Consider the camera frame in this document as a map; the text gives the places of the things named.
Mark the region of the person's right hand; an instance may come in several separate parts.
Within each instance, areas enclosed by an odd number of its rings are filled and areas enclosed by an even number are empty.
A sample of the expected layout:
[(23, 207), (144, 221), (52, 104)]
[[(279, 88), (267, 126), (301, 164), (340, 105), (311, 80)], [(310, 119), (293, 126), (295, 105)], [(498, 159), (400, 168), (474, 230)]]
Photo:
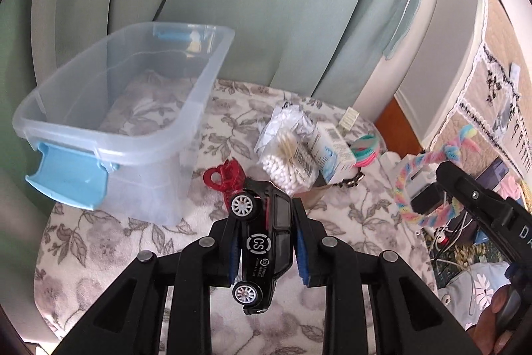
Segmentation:
[(495, 292), (491, 304), (482, 311), (477, 324), (467, 331), (482, 354), (500, 354), (508, 345), (514, 333), (508, 330), (510, 317), (518, 309), (510, 285), (502, 286)]

